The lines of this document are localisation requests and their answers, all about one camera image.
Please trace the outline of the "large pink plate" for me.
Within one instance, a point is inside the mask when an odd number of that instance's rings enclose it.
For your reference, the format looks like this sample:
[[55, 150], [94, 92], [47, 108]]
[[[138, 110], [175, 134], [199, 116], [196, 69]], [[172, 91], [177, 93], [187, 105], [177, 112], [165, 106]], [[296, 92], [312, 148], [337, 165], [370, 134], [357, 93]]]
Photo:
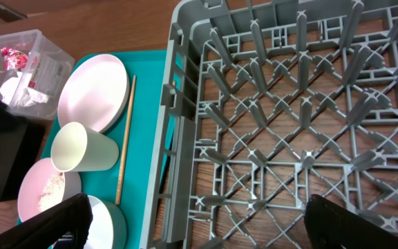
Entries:
[[129, 91], [122, 61], [110, 54], [96, 55], [79, 65], [65, 83], [57, 107], [59, 125], [78, 122], [105, 132], [124, 110]]

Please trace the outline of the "wooden chopstick left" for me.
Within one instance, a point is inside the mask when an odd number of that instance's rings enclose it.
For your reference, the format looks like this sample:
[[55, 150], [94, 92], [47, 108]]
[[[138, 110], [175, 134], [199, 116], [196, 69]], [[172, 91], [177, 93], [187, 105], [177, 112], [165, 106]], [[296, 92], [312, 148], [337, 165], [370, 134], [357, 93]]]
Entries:
[[126, 155], [127, 155], [127, 150], [128, 150], [128, 144], [129, 144], [129, 134], [130, 134], [130, 129], [131, 129], [131, 119], [132, 119], [132, 114], [133, 114], [133, 102], [135, 98], [135, 89], [136, 89], [136, 81], [137, 81], [137, 76], [133, 76], [133, 84], [131, 87], [131, 92], [129, 96], [129, 103], [128, 103], [128, 109], [127, 109], [127, 115], [126, 115], [126, 125], [125, 125], [125, 130], [124, 130], [124, 140], [123, 140], [123, 145], [122, 145], [122, 153], [121, 153], [121, 158], [120, 158], [120, 170], [118, 174], [118, 181], [117, 181], [117, 191], [115, 195], [115, 204], [119, 205], [122, 200], [122, 189], [123, 189], [123, 183], [124, 183], [124, 174], [125, 174], [125, 167], [126, 167]]

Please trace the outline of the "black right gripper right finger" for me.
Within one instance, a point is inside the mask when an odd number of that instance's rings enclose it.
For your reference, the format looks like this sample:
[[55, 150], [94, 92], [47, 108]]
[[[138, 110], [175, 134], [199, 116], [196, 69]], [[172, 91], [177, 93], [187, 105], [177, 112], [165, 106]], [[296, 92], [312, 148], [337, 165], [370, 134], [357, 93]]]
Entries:
[[398, 249], [397, 236], [318, 194], [307, 202], [304, 224], [313, 248]]

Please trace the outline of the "clear plastic waste bin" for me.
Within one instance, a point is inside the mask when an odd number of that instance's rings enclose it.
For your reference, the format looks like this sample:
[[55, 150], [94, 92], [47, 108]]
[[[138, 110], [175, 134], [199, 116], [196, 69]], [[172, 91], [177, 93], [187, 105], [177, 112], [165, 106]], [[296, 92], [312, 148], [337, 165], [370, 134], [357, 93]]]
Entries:
[[28, 86], [49, 96], [47, 103], [31, 107], [19, 107], [13, 100], [6, 104], [8, 111], [17, 116], [54, 120], [59, 97], [72, 72], [75, 59], [37, 29], [0, 36], [0, 50], [6, 46], [27, 54], [28, 62], [21, 70], [6, 71], [0, 51], [0, 87], [13, 71], [15, 75], [17, 71], [21, 71], [23, 76], [19, 81], [17, 93]]

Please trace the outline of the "small pink bowl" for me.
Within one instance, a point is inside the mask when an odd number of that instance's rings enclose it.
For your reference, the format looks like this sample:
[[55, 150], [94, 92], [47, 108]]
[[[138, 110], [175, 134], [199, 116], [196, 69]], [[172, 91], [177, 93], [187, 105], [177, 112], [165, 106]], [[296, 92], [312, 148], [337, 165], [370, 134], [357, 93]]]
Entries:
[[22, 181], [17, 199], [19, 219], [27, 221], [81, 191], [77, 172], [60, 172], [51, 158], [43, 158], [29, 169]]

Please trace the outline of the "white paper napkin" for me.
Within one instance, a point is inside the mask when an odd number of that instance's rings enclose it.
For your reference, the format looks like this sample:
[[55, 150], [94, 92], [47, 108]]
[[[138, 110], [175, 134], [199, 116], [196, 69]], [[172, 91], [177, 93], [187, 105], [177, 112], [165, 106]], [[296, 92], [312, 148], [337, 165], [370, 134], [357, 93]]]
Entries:
[[23, 73], [13, 71], [10, 77], [1, 85], [0, 96], [4, 104], [10, 104], [13, 100], [19, 107], [31, 107], [36, 104], [43, 104], [49, 101], [49, 96], [30, 87], [23, 87], [19, 93], [17, 88]]

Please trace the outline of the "grey green bowl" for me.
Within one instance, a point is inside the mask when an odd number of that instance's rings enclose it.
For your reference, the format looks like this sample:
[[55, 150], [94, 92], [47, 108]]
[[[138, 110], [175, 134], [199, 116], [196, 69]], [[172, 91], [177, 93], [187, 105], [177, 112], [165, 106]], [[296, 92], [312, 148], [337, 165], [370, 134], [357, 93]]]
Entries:
[[127, 238], [126, 219], [115, 204], [88, 195], [93, 220], [83, 249], [124, 249]]

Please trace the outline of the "pale green plastic cup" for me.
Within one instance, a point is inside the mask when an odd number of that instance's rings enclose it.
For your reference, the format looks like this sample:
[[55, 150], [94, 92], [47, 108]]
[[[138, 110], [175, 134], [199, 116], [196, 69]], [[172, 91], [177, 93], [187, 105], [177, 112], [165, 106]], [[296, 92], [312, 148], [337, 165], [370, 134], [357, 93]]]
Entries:
[[70, 122], [57, 132], [50, 157], [61, 172], [104, 171], [116, 164], [119, 147], [111, 138], [81, 123]]

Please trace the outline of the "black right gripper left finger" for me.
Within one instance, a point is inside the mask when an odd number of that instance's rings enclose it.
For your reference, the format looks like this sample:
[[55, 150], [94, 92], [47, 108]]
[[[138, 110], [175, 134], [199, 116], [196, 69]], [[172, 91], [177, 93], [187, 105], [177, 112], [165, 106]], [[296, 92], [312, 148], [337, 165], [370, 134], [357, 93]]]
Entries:
[[0, 249], [83, 248], [92, 221], [88, 195], [79, 193], [0, 234]]

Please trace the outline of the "black plastic tray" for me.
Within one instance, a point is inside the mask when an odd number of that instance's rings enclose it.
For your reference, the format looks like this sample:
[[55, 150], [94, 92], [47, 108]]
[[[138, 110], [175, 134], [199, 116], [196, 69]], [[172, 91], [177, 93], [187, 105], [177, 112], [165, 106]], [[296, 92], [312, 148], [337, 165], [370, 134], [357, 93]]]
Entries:
[[12, 115], [0, 101], [0, 202], [17, 198], [24, 176], [35, 163], [44, 133], [42, 124]]

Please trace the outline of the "red snack wrapper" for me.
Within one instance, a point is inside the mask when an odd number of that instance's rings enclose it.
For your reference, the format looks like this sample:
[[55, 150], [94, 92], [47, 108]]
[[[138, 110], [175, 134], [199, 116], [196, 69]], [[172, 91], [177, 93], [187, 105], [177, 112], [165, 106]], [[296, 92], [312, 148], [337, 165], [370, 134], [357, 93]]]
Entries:
[[27, 54], [7, 46], [1, 48], [0, 51], [6, 71], [21, 70], [26, 67], [28, 62]]

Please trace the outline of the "grey dishwasher rack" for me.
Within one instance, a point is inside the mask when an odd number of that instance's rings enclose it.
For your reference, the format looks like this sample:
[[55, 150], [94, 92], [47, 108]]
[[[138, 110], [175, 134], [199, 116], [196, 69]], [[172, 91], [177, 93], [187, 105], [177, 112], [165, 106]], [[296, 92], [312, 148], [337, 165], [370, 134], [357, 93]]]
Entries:
[[181, 1], [140, 247], [306, 248], [313, 194], [398, 237], [398, 1]]

